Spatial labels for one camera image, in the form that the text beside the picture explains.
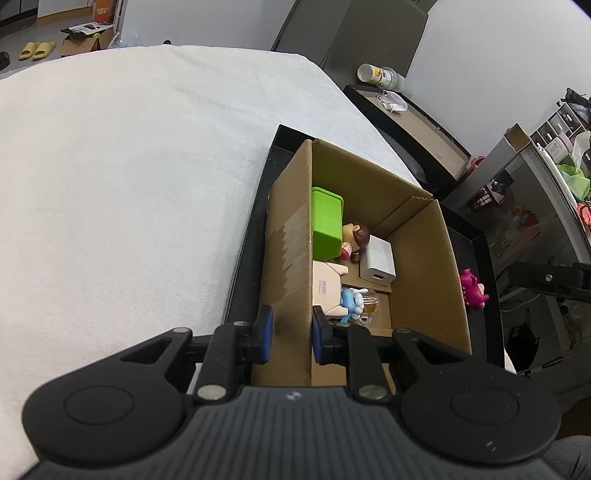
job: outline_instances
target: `white box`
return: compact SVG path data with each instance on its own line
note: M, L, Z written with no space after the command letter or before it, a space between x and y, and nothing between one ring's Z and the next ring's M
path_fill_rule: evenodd
M369 244L361 253L359 276L378 285L390 285L396 280L392 248L386 240L369 236Z

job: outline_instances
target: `white bed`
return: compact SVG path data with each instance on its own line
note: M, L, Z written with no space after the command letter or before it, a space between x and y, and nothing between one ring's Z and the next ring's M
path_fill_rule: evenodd
M127 48L0 80L0 478L35 461L20 414L40 384L222 321L279 124L416 184L297 55Z

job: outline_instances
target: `yellow slipper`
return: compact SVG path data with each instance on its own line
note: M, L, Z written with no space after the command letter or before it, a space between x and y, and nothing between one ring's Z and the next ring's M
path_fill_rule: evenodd
M29 43L27 43L25 45L25 47L18 54L18 59L19 60L26 60L26 59L32 57L33 52L35 52L35 50L37 49L38 46L39 46L39 42L30 41Z
M44 59L51 53L55 46L56 43L54 41L45 41L43 43L40 43L37 49L35 50L35 53L33 54L33 60Z

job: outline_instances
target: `green bag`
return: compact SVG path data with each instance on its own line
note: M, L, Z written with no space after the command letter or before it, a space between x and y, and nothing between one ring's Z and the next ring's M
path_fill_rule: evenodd
M589 195L589 186L591 181L585 177L583 170L572 165L559 164L556 165L564 181L569 186L577 200L585 200Z

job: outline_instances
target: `white face mask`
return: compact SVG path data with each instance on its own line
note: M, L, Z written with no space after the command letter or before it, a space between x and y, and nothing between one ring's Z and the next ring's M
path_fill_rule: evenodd
M388 112L405 112L408 104L397 93L384 90L378 95L378 100Z

